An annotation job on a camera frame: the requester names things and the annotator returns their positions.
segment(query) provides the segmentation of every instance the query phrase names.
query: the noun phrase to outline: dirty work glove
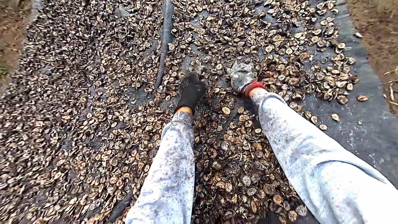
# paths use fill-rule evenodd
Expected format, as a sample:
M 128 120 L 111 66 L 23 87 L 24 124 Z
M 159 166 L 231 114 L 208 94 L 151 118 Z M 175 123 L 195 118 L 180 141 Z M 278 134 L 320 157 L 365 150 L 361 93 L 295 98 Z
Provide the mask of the dirty work glove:
M 195 113 L 196 104 L 206 94 L 208 83 L 206 81 L 200 81 L 199 77 L 204 75 L 206 67 L 198 66 L 195 71 L 185 74 L 182 78 L 179 86 L 178 93 L 181 98 L 178 101 L 176 110 L 183 106 L 187 106 L 192 109 L 192 114 Z
M 249 92 L 257 87 L 264 88 L 264 85 L 256 82 L 253 74 L 253 65 L 247 65 L 245 63 L 238 64 L 235 62 L 232 68 L 226 68 L 226 73 L 231 76 L 232 88 L 249 97 Z

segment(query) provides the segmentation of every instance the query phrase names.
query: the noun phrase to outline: sleeve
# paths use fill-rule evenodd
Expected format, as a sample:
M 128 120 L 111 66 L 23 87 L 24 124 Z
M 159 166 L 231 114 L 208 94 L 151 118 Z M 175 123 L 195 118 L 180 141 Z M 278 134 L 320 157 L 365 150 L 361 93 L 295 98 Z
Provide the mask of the sleeve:
M 320 223 L 390 223 L 398 190 L 275 93 L 252 96 L 286 177 Z
M 177 112 L 162 132 L 160 147 L 126 223 L 190 223 L 195 180 L 192 115 Z

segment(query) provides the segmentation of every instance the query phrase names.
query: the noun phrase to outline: dirty sleeve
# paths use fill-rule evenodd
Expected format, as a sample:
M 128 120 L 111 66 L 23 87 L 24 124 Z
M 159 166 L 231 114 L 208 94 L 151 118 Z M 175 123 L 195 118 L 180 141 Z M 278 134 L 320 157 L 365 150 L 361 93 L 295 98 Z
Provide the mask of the dirty sleeve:
M 163 129 L 140 196 L 127 213 L 127 224 L 191 223 L 195 180 L 192 149 L 192 115 L 177 112 Z
M 252 102 L 286 177 L 320 223 L 395 220 L 398 190 L 380 172 L 297 114 L 279 95 L 261 89 Z

